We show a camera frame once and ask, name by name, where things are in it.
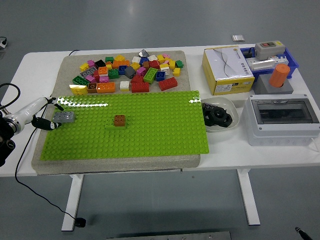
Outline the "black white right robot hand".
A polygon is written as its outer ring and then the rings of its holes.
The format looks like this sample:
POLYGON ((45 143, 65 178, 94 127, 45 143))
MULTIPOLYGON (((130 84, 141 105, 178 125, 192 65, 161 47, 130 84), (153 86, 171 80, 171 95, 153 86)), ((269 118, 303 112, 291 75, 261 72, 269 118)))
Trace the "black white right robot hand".
POLYGON ((312 240, 312 238, 301 228, 295 227, 295 231, 300 235, 303 240, 312 240))

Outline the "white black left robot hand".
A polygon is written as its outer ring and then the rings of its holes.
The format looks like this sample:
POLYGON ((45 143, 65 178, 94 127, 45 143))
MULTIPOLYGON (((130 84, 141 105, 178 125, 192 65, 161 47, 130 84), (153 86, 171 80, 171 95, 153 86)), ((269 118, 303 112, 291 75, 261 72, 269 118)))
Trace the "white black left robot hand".
POLYGON ((48 119, 42 117, 36 117, 36 114, 44 109, 47 105, 52 104, 61 111, 64 109, 57 103, 55 97, 40 97, 34 102, 23 107, 21 110, 14 114, 9 114, 5 116, 6 121, 12 127, 14 135, 22 132, 26 124, 31 123, 35 128, 52 131, 59 128, 62 124, 60 122, 52 122, 48 119))

